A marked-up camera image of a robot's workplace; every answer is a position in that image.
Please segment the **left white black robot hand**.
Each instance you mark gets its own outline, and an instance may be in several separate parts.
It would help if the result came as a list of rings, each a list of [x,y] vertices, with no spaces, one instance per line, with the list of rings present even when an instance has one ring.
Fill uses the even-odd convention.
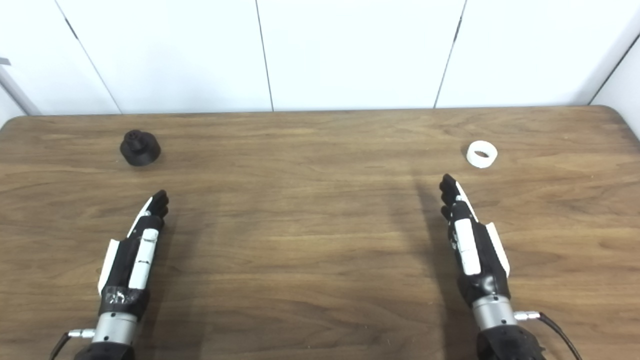
[[[98,280],[99,315],[126,314],[136,322],[143,318],[151,298],[147,283],[169,202],[164,189],[154,193],[135,216],[126,237],[110,240]]]

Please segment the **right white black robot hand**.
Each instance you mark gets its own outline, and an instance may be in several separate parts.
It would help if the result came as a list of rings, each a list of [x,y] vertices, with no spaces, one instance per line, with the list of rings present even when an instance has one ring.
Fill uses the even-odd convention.
[[[446,173],[439,183],[441,214],[459,269],[457,286],[468,306],[483,297],[511,298],[510,264],[494,223],[479,221],[462,185]]]

